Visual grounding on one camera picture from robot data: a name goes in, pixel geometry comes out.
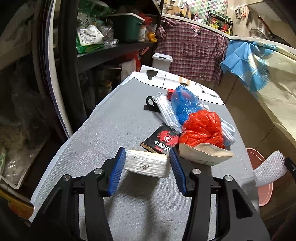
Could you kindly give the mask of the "white foam fruit net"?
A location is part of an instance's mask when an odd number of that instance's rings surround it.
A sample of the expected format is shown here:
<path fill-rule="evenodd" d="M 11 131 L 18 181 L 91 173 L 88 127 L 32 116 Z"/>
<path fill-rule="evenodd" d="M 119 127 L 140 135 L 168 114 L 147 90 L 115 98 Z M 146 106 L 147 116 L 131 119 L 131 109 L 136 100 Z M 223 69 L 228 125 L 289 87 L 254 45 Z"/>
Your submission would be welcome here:
<path fill-rule="evenodd" d="M 271 183 L 284 176 L 287 171 L 285 156 L 280 151 L 274 151 L 268 156 L 264 163 L 254 171 L 254 175 L 262 177 L 266 183 Z"/>

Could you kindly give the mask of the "pink plastic basin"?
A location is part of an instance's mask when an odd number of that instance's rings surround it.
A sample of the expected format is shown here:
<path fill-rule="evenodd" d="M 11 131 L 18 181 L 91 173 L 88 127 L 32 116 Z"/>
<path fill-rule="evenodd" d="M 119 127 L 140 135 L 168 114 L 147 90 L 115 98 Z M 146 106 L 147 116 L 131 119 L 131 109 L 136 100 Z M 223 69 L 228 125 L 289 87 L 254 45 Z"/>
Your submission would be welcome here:
<path fill-rule="evenodd" d="M 253 170 L 255 171 L 262 163 L 264 163 L 265 158 L 253 148 L 247 148 L 247 153 L 252 165 Z M 256 185 L 258 191 L 259 206 L 265 206 L 271 199 L 273 193 L 273 183 L 266 183 L 262 177 L 256 177 Z"/>

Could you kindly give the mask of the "black metal shelf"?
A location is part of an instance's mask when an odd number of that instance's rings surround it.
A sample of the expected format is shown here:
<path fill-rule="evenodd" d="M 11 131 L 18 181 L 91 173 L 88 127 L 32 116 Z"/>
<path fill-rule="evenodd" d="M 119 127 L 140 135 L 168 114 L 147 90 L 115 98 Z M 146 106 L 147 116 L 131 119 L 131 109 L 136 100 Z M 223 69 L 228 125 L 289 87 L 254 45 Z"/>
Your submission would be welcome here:
<path fill-rule="evenodd" d="M 57 78 L 65 106 L 69 133 L 86 121 L 88 115 L 83 102 L 79 74 L 124 54 L 153 46 L 153 43 L 119 43 L 99 48 L 90 53 L 78 54 L 76 50 L 76 20 L 79 1 L 61 1 L 58 21 L 58 71 Z"/>

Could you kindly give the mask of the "beige tissue pack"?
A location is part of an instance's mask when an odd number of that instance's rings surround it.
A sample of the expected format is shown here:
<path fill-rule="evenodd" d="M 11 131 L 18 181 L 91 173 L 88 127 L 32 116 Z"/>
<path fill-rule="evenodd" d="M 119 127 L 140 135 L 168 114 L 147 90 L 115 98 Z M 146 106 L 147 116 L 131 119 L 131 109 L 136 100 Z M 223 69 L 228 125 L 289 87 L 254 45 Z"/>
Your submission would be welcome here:
<path fill-rule="evenodd" d="M 165 154 L 128 150 L 124 169 L 140 175 L 167 178 L 171 165 L 169 157 Z"/>

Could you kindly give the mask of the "blue plastic bag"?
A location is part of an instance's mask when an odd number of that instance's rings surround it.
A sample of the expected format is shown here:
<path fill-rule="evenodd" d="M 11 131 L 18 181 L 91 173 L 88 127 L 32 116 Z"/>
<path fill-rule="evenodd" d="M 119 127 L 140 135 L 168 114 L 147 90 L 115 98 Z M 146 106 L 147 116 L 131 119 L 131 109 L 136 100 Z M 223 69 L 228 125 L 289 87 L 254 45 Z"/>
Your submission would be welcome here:
<path fill-rule="evenodd" d="M 171 96 L 171 107 L 182 125 L 191 113 L 202 110 L 199 99 L 187 87 L 179 85 Z"/>

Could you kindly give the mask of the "green white packet bag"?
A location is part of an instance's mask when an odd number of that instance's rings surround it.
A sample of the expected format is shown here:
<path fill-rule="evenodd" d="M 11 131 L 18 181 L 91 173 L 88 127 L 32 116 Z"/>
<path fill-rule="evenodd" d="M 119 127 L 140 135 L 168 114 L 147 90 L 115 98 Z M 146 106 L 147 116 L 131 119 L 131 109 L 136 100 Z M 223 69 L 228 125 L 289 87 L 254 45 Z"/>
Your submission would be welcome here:
<path fill-rule="evenodd" d="M 94 25 L 76 29 L 76 50 L 79 54 L 92 52 L 104 46 L 104 35 Z"/>

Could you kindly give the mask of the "blue cloth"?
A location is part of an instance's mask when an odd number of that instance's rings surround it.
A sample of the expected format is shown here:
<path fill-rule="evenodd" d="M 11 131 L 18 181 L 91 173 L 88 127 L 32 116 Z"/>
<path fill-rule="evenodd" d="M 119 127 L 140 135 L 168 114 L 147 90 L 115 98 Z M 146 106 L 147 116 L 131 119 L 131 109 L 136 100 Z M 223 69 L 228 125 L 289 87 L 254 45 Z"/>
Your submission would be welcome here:
<path fill-rule="evenodd" d="M 228 71 L 236 75 L 250 92 L 258 92 L 269 82 L 266 58 L 271 57 L 275 50 L 276 45 L 231 40 L 220 67 L 224 73 Z"/>

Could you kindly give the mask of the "plaid red shirt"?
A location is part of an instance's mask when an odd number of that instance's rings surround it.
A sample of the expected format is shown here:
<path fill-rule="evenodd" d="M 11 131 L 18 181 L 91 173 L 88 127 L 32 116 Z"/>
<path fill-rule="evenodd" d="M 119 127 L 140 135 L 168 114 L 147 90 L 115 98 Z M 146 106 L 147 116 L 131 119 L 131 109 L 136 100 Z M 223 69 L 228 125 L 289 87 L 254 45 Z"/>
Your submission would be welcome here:
<path fill-rule="evenodd" d="M 185 21 L 161 18 L 155 52 L 170 55 L 170 73 L 219 84 L 229 39 Z"/>

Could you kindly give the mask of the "black spice rack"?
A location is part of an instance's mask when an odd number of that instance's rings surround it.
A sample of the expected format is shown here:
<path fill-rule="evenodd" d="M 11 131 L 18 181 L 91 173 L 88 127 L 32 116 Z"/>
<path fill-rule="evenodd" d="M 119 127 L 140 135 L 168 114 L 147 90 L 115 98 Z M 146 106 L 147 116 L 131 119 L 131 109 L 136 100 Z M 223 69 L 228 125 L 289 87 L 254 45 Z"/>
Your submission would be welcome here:
<path fill-rule="evenodd" d="M 206 25 L 220 30 L 227 35 L 233 35 L 233 21 L 230 17 L 222 15 L 219 12 L 209 10 Z"/>

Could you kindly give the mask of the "black red snack sachet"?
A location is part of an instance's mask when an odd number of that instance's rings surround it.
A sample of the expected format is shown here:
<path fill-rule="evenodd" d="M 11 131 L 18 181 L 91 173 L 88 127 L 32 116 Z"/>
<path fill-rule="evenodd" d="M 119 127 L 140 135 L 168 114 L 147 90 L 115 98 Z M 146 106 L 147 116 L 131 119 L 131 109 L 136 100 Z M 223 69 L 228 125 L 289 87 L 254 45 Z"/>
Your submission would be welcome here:
<path fill-rule="evenodd" d="M 148 152 L 169 155 L 171 148 L 178 144 L 180 135 L 177 130 L 163 123 L 140 146 Z"/>

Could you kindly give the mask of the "cream cloth sheet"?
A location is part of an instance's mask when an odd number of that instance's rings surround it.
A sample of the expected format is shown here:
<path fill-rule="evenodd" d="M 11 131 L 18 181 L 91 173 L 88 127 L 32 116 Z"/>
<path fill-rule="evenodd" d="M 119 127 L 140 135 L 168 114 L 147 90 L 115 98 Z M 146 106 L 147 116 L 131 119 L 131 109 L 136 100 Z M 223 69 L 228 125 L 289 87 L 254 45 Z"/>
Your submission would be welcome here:
<path fill-rule="evenodd" d="M 274 125 L 295 145 L 295 53 L 262 41 L 252 45 L 248 89 Z"/>

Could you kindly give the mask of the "clear plastic straw pack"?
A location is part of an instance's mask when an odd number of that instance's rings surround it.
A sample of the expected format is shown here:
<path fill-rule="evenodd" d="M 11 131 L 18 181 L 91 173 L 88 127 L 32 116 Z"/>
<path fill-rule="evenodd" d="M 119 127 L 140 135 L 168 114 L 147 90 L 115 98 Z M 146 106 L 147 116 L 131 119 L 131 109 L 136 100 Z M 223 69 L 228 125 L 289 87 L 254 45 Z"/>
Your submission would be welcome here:
<path fill-rule="evenodd" d="M 179 123 L 177 116 L 174 113 L 169 100 L 167 99 L 167 96 L 160 92 L 158 95 L 153 96 L 153 99 L 162 114 L 165 124 L 170 128 L 175 129 L 179 133 L 182 133 L 181 124 Z"/>

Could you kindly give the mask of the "white small trash bin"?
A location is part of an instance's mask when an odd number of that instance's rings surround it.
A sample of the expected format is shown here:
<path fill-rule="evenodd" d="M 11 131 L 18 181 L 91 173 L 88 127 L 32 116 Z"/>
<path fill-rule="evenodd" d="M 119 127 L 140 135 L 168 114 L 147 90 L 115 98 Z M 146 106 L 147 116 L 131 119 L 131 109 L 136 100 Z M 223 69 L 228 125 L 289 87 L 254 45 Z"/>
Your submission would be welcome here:
<path fill-rule="evenodd" d="M 154 53 L 152 56 L 152 67 L 169 72 L 172 61 L 173 58 L 170 55 Z"/>

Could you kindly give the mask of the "red plastic bag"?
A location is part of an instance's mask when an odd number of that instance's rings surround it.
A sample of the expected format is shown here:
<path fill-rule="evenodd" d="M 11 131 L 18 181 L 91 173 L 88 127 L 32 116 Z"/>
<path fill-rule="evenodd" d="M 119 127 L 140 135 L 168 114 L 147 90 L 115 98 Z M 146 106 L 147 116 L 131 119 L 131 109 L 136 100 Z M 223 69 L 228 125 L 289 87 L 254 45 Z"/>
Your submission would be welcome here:
<path fill-rule="evenodd" d="M 189 114 L 183 123 L 179 144 L 195 147 L 199 144 L 213 144 L 224 149 L 221 121 L 217 113 L 199 110 Z"/>

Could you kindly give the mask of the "red white small box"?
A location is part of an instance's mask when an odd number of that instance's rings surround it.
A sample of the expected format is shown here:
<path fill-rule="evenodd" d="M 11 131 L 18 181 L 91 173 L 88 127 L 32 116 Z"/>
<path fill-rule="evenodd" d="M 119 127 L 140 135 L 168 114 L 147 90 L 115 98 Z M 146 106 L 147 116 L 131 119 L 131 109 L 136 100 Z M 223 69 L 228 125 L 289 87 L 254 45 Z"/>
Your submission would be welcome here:
<path fill-rule="evenodd" d="M 171 97 L 172 97 L 174 92 L 175 92 L 174 89 L 168 89 L 168 91 L 166 93 L 166 97 L 167 97 L 168 100 L 171 100 Z"/>

